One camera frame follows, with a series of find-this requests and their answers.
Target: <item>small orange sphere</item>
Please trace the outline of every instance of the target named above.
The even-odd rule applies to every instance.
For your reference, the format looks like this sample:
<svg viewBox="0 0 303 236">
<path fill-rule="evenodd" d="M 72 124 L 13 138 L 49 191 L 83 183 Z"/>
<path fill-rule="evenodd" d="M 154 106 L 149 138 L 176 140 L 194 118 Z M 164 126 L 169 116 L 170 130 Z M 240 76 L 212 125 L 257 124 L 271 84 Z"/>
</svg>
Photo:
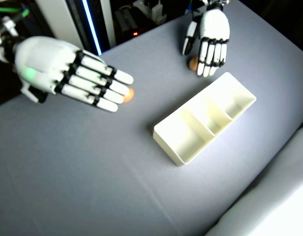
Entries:
<svg viewBox="0 0 303 236">
<path fill-rule="evenodd" d="M 196 71 L 197 70 L 197 63 L 199 61 L 199 57 L 193 57 L 189 62 L 190 70 Z"/>
<path fill-rule="evenodd" d="M 123 103 L 127 103 L 127 102 L 129 102 L 130 100 L 132 100 L 132 98 L 134 97 L 134 94 L 135 94 L 134 89 L 129 88 L 129 93 L 128 93 L 128 95 L 124 95 L 124 96 L 123 96 L 123 99 L 124 99 Z"/>
</svg>

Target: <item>gray tablecloth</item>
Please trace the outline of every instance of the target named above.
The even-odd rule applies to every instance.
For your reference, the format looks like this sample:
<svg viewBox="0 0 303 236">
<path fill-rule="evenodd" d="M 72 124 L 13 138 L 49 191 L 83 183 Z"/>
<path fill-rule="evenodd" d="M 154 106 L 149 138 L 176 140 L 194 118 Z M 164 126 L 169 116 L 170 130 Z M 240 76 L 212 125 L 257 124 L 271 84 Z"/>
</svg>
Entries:
<svg viewBox="0 0 303 236">
<path fill-rule="evenodd" d="M 102 57 L 135 78 L 115 114 L 60 95 L 0 106 L 0 235 L 202 235 L 303 121 L 303 52 L 237 0 L 225 13 L 227 62 L 210 82 L 229 71 L 257 101 L 187 166 L 152 127 L 209 82 L 181 56 L 190 15 Z"/>
</svg>

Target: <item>robotic hand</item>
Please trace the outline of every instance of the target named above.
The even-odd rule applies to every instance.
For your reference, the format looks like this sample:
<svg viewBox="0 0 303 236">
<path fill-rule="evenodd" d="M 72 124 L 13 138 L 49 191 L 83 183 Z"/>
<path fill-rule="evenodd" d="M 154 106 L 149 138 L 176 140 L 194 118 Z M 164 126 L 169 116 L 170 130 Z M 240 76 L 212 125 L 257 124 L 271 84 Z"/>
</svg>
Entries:
<svg viewBox="0 0 303 236">
<path fill-rule="evenodd" d="M 44 102 L 48 93 L 61 93 L 116 112 L 123 95 L 129 93 L 124 84 L 132 84 L 133 77 L 106 65 L 96 55 L 54 38 L 24 40 L 13 27 L 8 31 L 11 36 L 0 36 L 0 60 L 15 64 L 23 83 L 21 92 L 31 101 Z"/>
<path fill-rule="evenodd" d="M 183 55 L 191 52 L 193 43 L 200 32 L 201 39 L 197 74 L 211 76 L 226 61 L 227 43 L 230 36 L 229 22 L 223 13 L 223 6 L 231 0 L 202 0 L 207 5 L 203 15 L 193 17 L 187 30 Z"/>
</svg>

